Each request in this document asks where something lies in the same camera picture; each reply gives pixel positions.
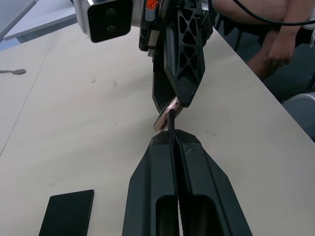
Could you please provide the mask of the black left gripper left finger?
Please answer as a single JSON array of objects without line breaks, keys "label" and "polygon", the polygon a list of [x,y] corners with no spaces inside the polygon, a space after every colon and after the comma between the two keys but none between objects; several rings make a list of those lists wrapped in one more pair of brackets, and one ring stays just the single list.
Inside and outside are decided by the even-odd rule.
[{"label": "black left gripper left finger", "polygon": [[179,235],[177,189],[166,131],[152,137],[130,178],[122,234]]}]

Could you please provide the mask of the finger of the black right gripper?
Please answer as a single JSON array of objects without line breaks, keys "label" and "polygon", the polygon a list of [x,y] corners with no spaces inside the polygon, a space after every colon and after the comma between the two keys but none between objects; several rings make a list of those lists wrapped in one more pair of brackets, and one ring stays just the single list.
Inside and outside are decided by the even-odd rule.
[{"label": "finger of the black right gripper", "polygon": [[176,95],[163,66],[162,59],[153,58],[152,99],[159,113],[161,113]]},{"label": "finger of the black right gripper", "polygon": [[187,108],[205,72],[200,21],[201,2],[179,0],[168,14],[164,70],[182,107]]}]

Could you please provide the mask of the person's bare hand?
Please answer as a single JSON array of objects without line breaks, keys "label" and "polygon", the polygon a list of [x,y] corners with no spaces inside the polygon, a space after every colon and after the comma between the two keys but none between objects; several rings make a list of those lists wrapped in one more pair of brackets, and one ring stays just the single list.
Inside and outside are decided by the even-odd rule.
[{"label": "person's bare hand", "polygon": [[272,43],[266,59],[273,67],[290,64],[294,49],[295,37],[279,34]]}]

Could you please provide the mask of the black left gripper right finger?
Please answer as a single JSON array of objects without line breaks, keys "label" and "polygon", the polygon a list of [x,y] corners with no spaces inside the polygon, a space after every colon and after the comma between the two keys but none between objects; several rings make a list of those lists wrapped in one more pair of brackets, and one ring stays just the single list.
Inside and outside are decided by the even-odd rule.
[{"label": "black left gripper right finger", "polygon": [[229,178],[194,135],[175,131],[173,158],[184,235],[252,235]]}]

